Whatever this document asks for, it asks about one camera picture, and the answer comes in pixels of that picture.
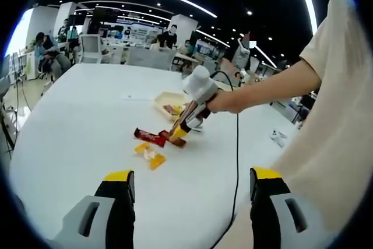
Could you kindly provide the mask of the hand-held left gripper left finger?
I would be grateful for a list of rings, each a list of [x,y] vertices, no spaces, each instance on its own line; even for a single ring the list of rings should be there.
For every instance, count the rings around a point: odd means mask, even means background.
[[[52,248],[134,248],[134,179],[133,170],[105,176],[64,216]]]

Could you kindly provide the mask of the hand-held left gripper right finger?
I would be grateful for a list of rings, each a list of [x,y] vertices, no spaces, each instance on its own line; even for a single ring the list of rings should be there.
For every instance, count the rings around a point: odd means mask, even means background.
[[[271,169],[250,169],[253,248],[328,248],[321,214]]]

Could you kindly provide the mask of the person's right hand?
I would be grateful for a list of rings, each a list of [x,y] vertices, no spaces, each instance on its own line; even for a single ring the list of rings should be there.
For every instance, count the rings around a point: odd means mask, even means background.
[[[206,107],[212,113],[229,112],[240,113],[245,107],[238,91],[218,90],[214,97],[206,103]]]

